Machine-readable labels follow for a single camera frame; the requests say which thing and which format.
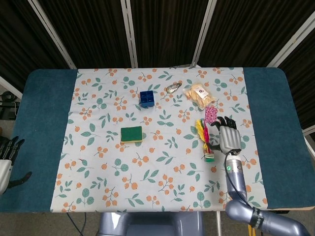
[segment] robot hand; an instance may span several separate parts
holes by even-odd
[[[11,171],[18,155],[19,149],[24,143],[24,139],[16,142],[19,137],[12,140],[0,142],[0,195],[3,194],[7,188],[20,185],[27,181],[32,172],[28,172],[22,179],[10,181]]]
[[[220,142],[219,145],[210,146],[212,150],[220,150],[222,153],[227,154],[233,151],[234,154],[239,154],[241,152],[241,135],[236,129],[236,123],[234,120],[224,117],[218,117],[220,122],[215,121],[211,126],[216,126],[220,132]]]
[[[218,117],[211,126],[216,126],[220,132],[219,145],[210,146],[212,150],[220,150],[225,154],[224,167],[226,172],[227,191],[232,197],[226,205],[229,218],[250,224],[253,228],[274,236],[310,236],[304,225],[287,217],[266,210],[251,207],[247,199],[243,168],[240,157],[241,136],[236,129],[234,120]]]

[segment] dark backdrop panel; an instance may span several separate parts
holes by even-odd
[[[28,1],[2,0],[0,75],[23,91],[35,69],[69,68]]]
[[[303,129],[315,124],[315,29],[279,66],[289,81]]]
[[[190,64],[207,0],[131,0],[139,67]]]
[[[131,67],[119,0],[40,0],[78,68]]]
[[[314,10],[314,0],[220,0],[198,64],[265,67]]]

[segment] black cable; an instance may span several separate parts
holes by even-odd
[[[85,228],[85,224],[87,223],[87,214],[86,214],[86,212],[84,212],[84,223],[83,223],[83,227],[82,227],[82,229],[81,229],[81,232],[83,233],[83,231],[84,231],[84,228]]]
[[[76,228],[76,230],[80,233],[80,236],[84,236],[82,231],[79,230],[79,228],[76,226],[76,224],[74,223],[74,221],[72,220],[71,216],[69,215],[69,213],[67,212],[67,216],[69,217],[69,219],[71,220],[72,224],[74,225],[74,227]],[[84,213],[84,216],[85,216],[85,221],[84,221],[84,224],[83,224],[83,228],[85,227],[85,223],[86,223],[86,213]]]
[[[251,205],[249,205],[249,203],[244,199],[244,197],[242,196],[242,194],[240,194],[240,192],[236,189],[235,185],[233,184],[231,178],[230,178],[230,175],[229,173],[227,172],[227,168],[226,168],[226,159],[227,159],[227,156],[229,154],[231,154],[233,151],[229,151],[226,155],[225,155],[225,159],[224,159],[224,169],[225,169],[225,173],[226,173],[226,176],[228,178],[228,180],[230,181],[232,187],[234,188],[235,192],[237,193],[237,195],[244,201],[244,203],[246,203],[246,205],[248,205],[249,207],[252,207]]]
[[[5,91],[3,94],[1,94],[2,102],[13,102],[17,96],[15,96],[10,91]]]

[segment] table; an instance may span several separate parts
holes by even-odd
[[[12,177],[28,170],[33,176],[1,197],[2,211],[49,210],[76,75],[76,70],[38,70],[30,75],[14,130],[14,135],[27,141]],[[275,68],[244,68],[244,75],[268,208],[313,206],[314,187],[307,183],[314,179],[314,170],[285,75]],[[274,119],[283,120],[283,126]],[[295,139],[283,139],[289,135]],[[297,153],[300,159],[290,153]],[[288,175],[293,167],[296,171]]]

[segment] robot finger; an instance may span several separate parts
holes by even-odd
[[[237,129],[235,120],[231,119],[231,126],[230,127],[233,128],[233,129]]]
[[[226,125],[232,128],[231,119],[229,117],[224,117],[224,119],[226,120]]]
[[[210,145],[209,147],[211,150],[218,150],[218,151],[222,151],[220,145]]]
[[[216,126],[218,131],[220,131],[220,126],[221,126],[220,122],[215,121],[215,122],[211,123],[210,126]]]
[[[218,120],[221,122],[221,125],[226,126],[226,123],[223,117],[218,117]]]

